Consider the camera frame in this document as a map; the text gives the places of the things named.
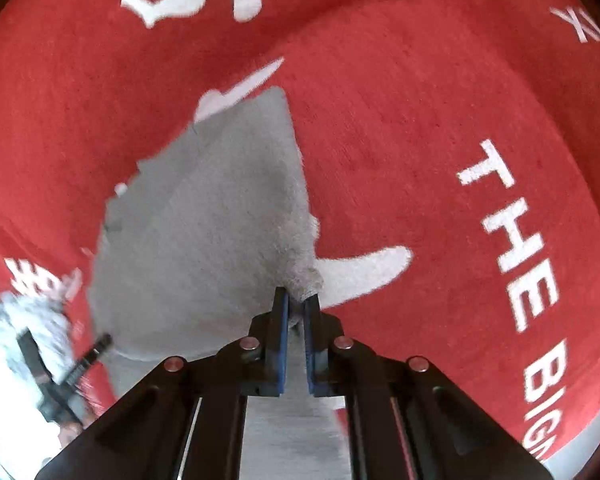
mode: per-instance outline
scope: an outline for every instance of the red fabric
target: red fabric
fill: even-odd
[[[389,285],[334,309],[347,333],[390,357],[427,355],[520,440],[547,411],[525,414],[565,387],[546,458],[600,408],[600,41],[549,10],[567,6],[579,3],[262,0],[238,23],[231,0],[206,0],[147,28],[120,0],[13,0],[0,17],[0,289],[5,258],[78,267],[88,284],[114,186],[204,92],[284,57],[266,86],[288,96],[318,256],[414,253]],[[460,184],[485,139],[513,186]],[[544,245],[500,272],[510,241],[481,222],[520,198],[523,237]],[[519,333],[507,285],[547,258],[558,301],[544,290]],[[69,313],[84,348],[84,294]],[[563,340],[564,377],[527,402],[525,368]],[[110,403],[104,371],[91,379]]]

